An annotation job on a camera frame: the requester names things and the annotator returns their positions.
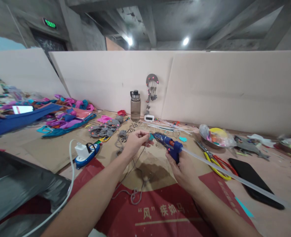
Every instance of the person's right hand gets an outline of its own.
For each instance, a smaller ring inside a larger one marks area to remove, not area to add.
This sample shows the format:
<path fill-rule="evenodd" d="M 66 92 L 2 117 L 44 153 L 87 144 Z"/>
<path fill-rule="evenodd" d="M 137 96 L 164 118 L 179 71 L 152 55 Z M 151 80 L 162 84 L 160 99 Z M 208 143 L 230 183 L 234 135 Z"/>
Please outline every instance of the person's right hand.
<path fill-rule="evenodd" d="M 189 155 L 184 151 L 179 153 L 179 163 L 176 164 L 175 160 L 171 157 L 168 151 L 165 153 L 168 159 L 175 179 L 178 184 L 184 188 L 189 194 L 192 194 L 201 183 L 198 175 L 194 169 L 193 162 Z"/>

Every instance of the green exit sign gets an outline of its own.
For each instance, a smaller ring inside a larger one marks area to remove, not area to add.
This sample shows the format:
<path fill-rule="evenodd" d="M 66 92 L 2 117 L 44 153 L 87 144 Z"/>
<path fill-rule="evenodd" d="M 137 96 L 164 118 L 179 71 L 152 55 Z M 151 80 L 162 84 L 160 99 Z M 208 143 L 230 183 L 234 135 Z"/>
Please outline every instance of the green exit sign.
<path fill-rule="evenodd" d="M 56 29 L 57 28 L 57 25 L 51 21 L 48 21 L 47 19 L 43 19 L 43 22 L 45 25 L 49 26 L 50 28 L 53 28 L 53 29 Z"/>

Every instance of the hot glue gun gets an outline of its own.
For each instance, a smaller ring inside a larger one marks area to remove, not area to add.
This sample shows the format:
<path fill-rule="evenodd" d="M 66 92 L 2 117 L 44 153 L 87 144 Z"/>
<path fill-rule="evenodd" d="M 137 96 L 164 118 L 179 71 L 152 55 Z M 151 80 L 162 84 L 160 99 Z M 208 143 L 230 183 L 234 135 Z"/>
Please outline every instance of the hot glue gun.
<path fill-rule="evenodd" d="M 152 133 L 154 138 L 161 143 L 168 151 L 171 157 L 175 160 L 176 164 L 179 163 L 179 153 L 182 150 L 182 143 L 179 143 L 178 141 L 173 141 L 172 138 L 169 138 L 165 136 L 162 133 Z"/>

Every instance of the white panel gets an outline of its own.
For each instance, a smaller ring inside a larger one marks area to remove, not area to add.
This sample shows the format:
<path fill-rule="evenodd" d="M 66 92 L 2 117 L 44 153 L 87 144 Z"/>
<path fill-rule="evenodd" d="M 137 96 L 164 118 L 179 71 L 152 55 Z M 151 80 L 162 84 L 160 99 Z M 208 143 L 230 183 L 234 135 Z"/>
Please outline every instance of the white panel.
<path fill-rule="evenodd" d="M 291 134 L 291 51 L 175 54 L 162 119 Z"/>
<path fill-rule="evenodd" d="M 130 113 L 130 91 L 139 90 L 141 114 L 148 97 L 146 77 L 157 75 L 158 98 L 150 101 L 150 114 L 160 118 L 173 61 L 173 51 L 50 52 L 70 95 L 87 99 L 99 109 Z"/>
<path fill-rule="evenodd" d="M 0 51 L 0 78 L 25 92 L 53 98 L 68 97 L 58 75 L 41 48 Z"/>

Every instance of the smartphone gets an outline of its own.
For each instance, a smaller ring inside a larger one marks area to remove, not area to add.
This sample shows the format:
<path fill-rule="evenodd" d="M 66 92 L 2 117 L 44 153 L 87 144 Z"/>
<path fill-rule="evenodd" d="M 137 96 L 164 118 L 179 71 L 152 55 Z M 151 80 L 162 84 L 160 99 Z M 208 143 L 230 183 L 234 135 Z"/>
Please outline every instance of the smartphone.
<path fill-rule="evenodd" d="M 232 167 L 236 170 L 238 173 L 238 176 L 245 179 L 246 181 L 249 181 L 250 183 L 274 194 L 270 188 L 266 185 L 266 183 L 261 179 L 261 177 L 256 173 L 256 171 L 252 168 L 252 166 L 246 162 L 239 161 L 237 159 L 229 158 L 229 163 L 232 165 Z M 258 200 L 262 203 L 265 203 L 269 206 L 272 206 L 279 210 L 284 210 L 285 207 L 281 205 L 280 203 L 266 197 L 265 195 L 259 193 L 258 191 L 255 191 L 254 189 L 243 185 L 248 192 L 248 194 L 254 198 L 255 200 Z"/>

